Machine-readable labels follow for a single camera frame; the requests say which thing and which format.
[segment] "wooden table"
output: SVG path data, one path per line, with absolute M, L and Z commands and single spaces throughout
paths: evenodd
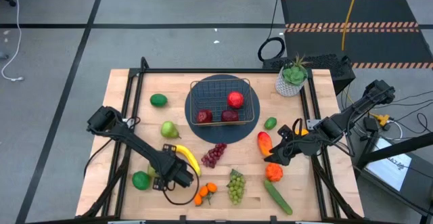
M 111 71 L 104 98 L 105 106 L 112 106 L 120 111 L 127 82 L 127 74 L 128 70 Z M 314 70 L 313 74 L 322 117 L 331 116 L 339 112 L 329 70 Z M 213 74 L 145 74 L 138 112 L 141 123 L 136 126 L 135 133 L 156 149 L 161 149 L 164 143 L 185 145 L 192 151 L 199 163 L 201 163 L 201 157 L 209 149 L 213 148 L 214 145 L 206 143 L 191 131 L 185 119 L 184 107 L 190 83 L 210 75 Z M 260 118 L 251 134 L 237 143 L 228 145 L 215 169 L 200 166 L 202 169 L 200 185 L 213 182 L 218 186 L 218 192 L 212 197 L 211 205 L 205 202 L 200 207 L 195 207 L 194 203 L 190 203 L 187 206 L 174 206 L 168 203 L 162 192 L 135 189 L 131 181 L 132 175 L 136 171 L 146 171 L 148 161 L 133 151 L 124 194 L 122 219 L 178 220 L 180 215 L 186 215 L 187 220 L 268 221 L 271 215 L 277 216 L 279 221 L 319 221 L 321 219 L 313 169 L 311 161 L 306 156 L 300 154 L 292 159 L 289 166 L 283 166 L 284 177 L 280 182 L 275 184 L 276 188 L 292 207 L 293 215 L 285 215 L 271 199 L 263 186 L 267 163 L 263 161 L 263 155 L 258 149 L 257 134 L 264 130 L 263 125 L 266 119 L 274 116 L 278 119 L 278 124 L 275 129 L 268 133 L 273 140 L 273 144 L 277 145 L 281 141 L 281 137 L 277 134 L 278 128 L 283 124 L 291 127 L 297 118 L 303 118 L 299 95 L 296 97 L 280 96 L 275 90 L 277 76 L 275 73 L 232 75 L 250 80 L 251 86 L 260 100 Z M 312 112 L 309 87 L 305 86 L 305 89 L 309 101 L 309 111 Z M 135 91 L 135 84 L 133 84 L 132 91 Z M 168 104 L 165 108 L 155 108 L 150 104 L 149 98 L 155 93 L 163 93 L 167 96 Z M 131 97 L 129 112 L 132 110 L 133 93 Z M 160 125 L 166 120 L 171 120 L 178 126 L 182 139 L 165 139 L 160 135 Z M 99 149 L 106 141 L 106 138 L 95 137 L 92 153 Z M 89 165 L 76 211 L 78 215 L 83 214 L 89 209 L 106 186 L 113 149 L 114 144 L 111 143 Z M 358 214 L 363 215 L 350 157 L 335 147 L 328 149 L 337 189 L 339 189 L 353 209 Z M 231 169 L 243 173 L 246 178 L 246 192 L 242 204 L 239 206 L 233 206 L 230 203 L 227 188 L 225 187 L 229 182 Z M 178 186 L 175 191 L 169 192 L 168 195 L 174 201 L 184 202 L 192 197 L 195 189 L 196 181 L 187 189 Z M 118 190 L 115 189 L 112 194 L 110 213 L 114 213 L 117 193 Z M 324 194 L 327 200 L 328 216 L 332 217 L 329 192 L 326 187 L 324 187 Z

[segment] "red grapes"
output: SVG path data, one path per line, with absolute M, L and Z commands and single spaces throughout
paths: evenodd
M 215 168 L 215 164 L 224 154 L 224 149 L 227 148 L 226 143 L 219 143 L 215 145 L 215 148 L 208 151 L 206 155 L 202 157 L 202 162 L 205 166 Z

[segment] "banana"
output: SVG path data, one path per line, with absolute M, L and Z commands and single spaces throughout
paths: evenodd
M 176 152 L 177 153 L 181 153 L 182 155 L 184 155 L 188 159 L 188 162 L 190 163 L 190 165 L 194 168 L 194 170 L 196 170 L 197 174 L 199 176 L 202 175 L 202 172 L 200 170 L 200 167 L 198 166 L 198 162 L 197 162 L 196 158 L 188 150 L 188 148 L 186 148 L 183 145 L 176 145 Z

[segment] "wire basket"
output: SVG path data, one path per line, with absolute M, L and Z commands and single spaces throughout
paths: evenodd
M 227 105 L 227 96 L 233 91 L 237 91 L 244 96 L 244 105 L 237 110 Z M 254 120 L 254 105 L 252 102 L 251 85 L 248 79 L 193 81 L 189 94 L 191 95 L 191 116 L 189 119 L 193 125 L 243 125 Z M 212 122 L 198 123 L 197 114 L 203 109 L 212 112 Z M 239 120 L 235 122 L 222 122 L 221 114 L 224 110 L 237 111 Z

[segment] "green pear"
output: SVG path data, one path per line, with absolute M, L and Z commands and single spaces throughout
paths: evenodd
M 161 135 L 167 138 L 178 138 L 179 132 L 173 122 L 166 121 L 162 123 Z

